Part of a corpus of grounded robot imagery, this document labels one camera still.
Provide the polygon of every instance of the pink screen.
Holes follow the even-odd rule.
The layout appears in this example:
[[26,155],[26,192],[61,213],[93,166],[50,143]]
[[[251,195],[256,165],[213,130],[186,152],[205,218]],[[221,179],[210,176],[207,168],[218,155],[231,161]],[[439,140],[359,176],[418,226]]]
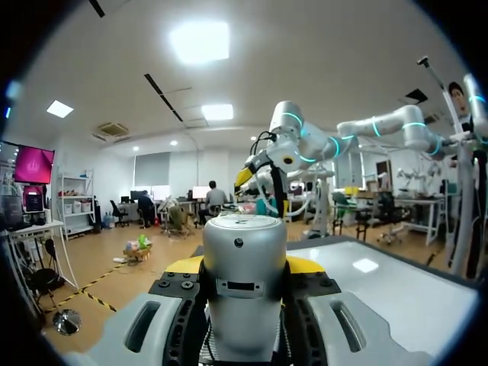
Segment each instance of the pink screen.
[[48,185],[51,182],[53,160],[54,151],[20,146],[15,162],[15,181]]

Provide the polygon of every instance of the cylindrical sensor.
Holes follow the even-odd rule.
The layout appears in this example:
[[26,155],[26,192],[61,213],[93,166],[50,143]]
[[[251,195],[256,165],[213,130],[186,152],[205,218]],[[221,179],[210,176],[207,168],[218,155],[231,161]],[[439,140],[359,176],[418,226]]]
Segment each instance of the cylindrical sensor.
[[205,226],[204,266],[219,360],[271,360],[286,242],[286,226],[274,217],[226,215]]

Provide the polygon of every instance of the ceiling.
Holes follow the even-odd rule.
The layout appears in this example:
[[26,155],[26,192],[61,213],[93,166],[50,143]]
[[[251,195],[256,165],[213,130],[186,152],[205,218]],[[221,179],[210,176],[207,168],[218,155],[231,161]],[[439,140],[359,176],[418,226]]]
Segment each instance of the ceiling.
[[[445,110],[432,77],[416,65],[421,56],[429,56],[446,82],[461,82],[467,71],[408,0],[98,2],[103,18],[81,3],[33,60],[11,111],[14,133],[88,140],[98,125],[117,122],[131,140],[102,145],[125,156],[136,154],[133,146],[140,147],[137,154],[249,148],[250,136],[268,127],[279,101],[298,103],[308,121],[335,131],[340,121],[401,107],[399,98],[415,88],[429,97],[420,105],[424,112]],[[229,59],[179,62],[169,33],[199,20],[228,23]],[[184,123],[151,88],[147,73]],[[74,111],[64,119],[48,114],[54,99]],[[232,120],[202,119],[202,104],[220,103],[233,105]]]

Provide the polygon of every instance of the man sitting at desk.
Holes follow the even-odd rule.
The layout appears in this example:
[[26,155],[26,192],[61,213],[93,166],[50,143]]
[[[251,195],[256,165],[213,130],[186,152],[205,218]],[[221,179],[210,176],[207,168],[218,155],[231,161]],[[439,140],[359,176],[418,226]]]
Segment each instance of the man sitting at desk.
[[137,209],[143,217],[143,227],[150,227],[154,222],[154,203],[147,191],[143,191],[143,194],[137,199]]
[[216,206],[222,207],[223,204],[229,203],[225,192],[217,188],[217,183],[215,183],[215,181],[210,181],[208,185],[210,190],[207,192],[207,198],[205,198],[205,210],[198,211],[201,225],[207,223],[206,216],[215,216]]

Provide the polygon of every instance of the shelf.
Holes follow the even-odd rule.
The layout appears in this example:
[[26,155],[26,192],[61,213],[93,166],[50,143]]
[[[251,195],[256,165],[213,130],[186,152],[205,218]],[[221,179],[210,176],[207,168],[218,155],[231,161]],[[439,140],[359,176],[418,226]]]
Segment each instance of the shelf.
[[78,212],[78,213],[67,213],[64,217],[74,217],[74,216],[84,216],[84,215],[92,215],[93,211],[89,212]]
[[86,181],[86,180],[90,179],[89,177],[75,177],[73,175],[71,175],[71,176],[61,175],[58,178],[59,179],[70,179],[72,181]]
[[93,199],[93,196],[58,196],[61,197],[63,200],[85,200],[85,199]]
[[67,235],[80,234],[80,233],[84,233],[85,231],[90,231],[90,230],[93,230],[93,226],[73,227],[72,229],[67,229],[67,230],[64,230],[64,228],[63,228],[63,232]]

